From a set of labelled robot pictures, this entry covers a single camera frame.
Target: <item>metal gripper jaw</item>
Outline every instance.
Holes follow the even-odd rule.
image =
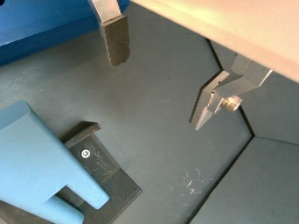
[[[131,53],[127,17],[122,15],[118,0],[88,0],[88,2],[98,16],[107,58],[111,66],[116,67],[127,62]]]
[[[191,125],[196,130],[222,108],[234,112],[242,103],[239,95],[258,88],[272,73],[272,70],[230,49],[218,44],[214,44],[214,48],[224,70],[200,91],[191,117]]]

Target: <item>dark gray floor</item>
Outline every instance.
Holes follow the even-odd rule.
[[[255,137],[191,224],[299,223],[299,145]]]
[[[144,192],[116,223],[184,223],[250,139],[240,113],[188,124],[219,68],[206,39],[131,4],[130,61],[111,68],[98,32],[0,67],[0,107],[25,99],[57,136],[99,122],[99,139]]]

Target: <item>bolt head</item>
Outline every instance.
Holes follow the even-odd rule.
[[[84,157],[84,158],[88,158],[90,157],[90,150],[83,150],[80,155]]]

